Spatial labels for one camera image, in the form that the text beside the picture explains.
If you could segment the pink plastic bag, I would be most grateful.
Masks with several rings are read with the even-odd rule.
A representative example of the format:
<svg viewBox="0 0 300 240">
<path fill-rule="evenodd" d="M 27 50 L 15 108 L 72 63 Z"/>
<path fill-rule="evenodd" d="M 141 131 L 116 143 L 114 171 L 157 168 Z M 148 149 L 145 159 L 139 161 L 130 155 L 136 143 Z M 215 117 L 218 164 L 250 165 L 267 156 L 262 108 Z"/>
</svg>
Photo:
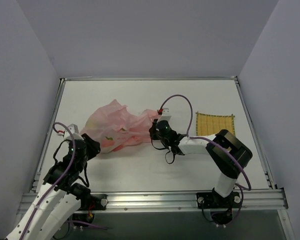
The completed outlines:
<svg viewBox="0 0 300 240">
<path fill-rule="evenodd" d="M 149 143 L 149 129 L 153 120 L 158 118 L 158 112 L 151 109 L 144 110 L 140 115 L 131 114 L 126 105 L 114 99 L 88 118 L 80 134 L 86 134 L 100 143 L 102 154 L 117 152 L 124 147 Z"/>
</svg>

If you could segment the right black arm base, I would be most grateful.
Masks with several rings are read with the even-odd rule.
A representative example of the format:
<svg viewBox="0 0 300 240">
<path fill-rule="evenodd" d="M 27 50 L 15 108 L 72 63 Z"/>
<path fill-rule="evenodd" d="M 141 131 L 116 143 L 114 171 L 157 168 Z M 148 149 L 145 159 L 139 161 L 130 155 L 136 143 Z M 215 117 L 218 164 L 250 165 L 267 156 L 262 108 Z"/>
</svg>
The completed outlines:
<svg viewBox="0 0 300 240">
<path fill-rule="evenodd" d="M 241 212 L 243 198 L 238 192 L 231 192 L 223 198 L 214 190 L 211 192 L 196 193 L 197 207 L 205 220 L 217 227 L 226 227 Z"/>
</svg>

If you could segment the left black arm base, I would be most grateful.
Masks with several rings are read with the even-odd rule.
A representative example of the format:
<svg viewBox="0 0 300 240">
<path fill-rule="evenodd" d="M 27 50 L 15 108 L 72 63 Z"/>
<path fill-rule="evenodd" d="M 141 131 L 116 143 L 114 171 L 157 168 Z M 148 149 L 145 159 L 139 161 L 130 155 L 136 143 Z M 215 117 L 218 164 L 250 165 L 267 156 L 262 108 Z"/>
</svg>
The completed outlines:
<svg viewBox="0 0 300 240">
<path fill-rule="evenodd" d="M 107 209 L 108 196 L 106 194 L 92 194 L 80 203 L 77 211 L 83 213 L 73 213 L 71 217 L 74 226 L 87 228 L 95 219 L 95 211 L 105 211 Z"/>
</svg>

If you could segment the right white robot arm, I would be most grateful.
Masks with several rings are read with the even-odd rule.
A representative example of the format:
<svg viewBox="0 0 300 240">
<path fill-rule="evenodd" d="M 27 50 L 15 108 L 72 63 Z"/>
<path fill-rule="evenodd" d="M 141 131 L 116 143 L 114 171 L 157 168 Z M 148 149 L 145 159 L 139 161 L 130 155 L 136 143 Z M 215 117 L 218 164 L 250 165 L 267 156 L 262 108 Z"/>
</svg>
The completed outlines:
<svg viewBox="0 0 300 240">
<path fill-rule="evenodd" d="M 159 140 L 163 145 L 160 150 L 168 150 L 172 158 L 176 155 L 210 155 L 220 175 L 213 188 L 212 200 L 217 206 L 224 206 L 230 201 L 230 194 L 237 186 L 240 190 L 250 191 L 251 182 L 244 171 L 253 154 L 251 150 L 230 131 L 208 136 L 188 136 L 173 130 L 167 120 L 155 120 L 149 129 L 150 139 Z"/>
</svg>

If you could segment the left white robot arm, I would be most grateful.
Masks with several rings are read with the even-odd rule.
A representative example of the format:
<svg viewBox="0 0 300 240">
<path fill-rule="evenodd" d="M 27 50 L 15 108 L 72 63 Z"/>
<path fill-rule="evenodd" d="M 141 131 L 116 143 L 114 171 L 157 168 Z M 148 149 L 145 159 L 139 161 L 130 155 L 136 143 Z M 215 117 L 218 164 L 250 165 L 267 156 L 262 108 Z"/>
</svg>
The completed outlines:
<svg viewBox="0 0 300 240">
<path fill-rule="evenodd" d="M 55 206 L 66 195 L 73 196 L 73 204 L 87 209 L 92 201 L 91 190 L 76 181 L 85 171 L 88 161 L 101 152 L 100 143 L 86 133 L 66 137 L 68 153 L 62 161 L 54 161 L 48 170 L 37 196 L 17 226 L 5 237 L 7 240 L 36 240 Z"/>
</svg>

